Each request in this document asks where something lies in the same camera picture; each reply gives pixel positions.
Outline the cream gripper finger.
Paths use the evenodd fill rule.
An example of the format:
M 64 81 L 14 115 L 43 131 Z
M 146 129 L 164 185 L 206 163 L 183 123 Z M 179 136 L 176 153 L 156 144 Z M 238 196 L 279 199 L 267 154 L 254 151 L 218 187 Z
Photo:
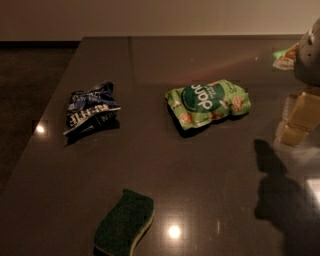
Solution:
M 307 87 L 287 97 L 275 141 L 289 147 L 299 145 L 320 124 L 320 88 Z

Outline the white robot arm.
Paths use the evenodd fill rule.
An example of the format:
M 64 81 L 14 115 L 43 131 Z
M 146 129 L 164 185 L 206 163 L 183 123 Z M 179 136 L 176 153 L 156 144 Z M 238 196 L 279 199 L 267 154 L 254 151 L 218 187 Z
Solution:
M 286 99 L 275 135 L 278 145 L 295 147 L 320 125 L 320 18 L 298 43 L 276 54 L 273 67 L 293 70 L 295 78 L 306 85 Z

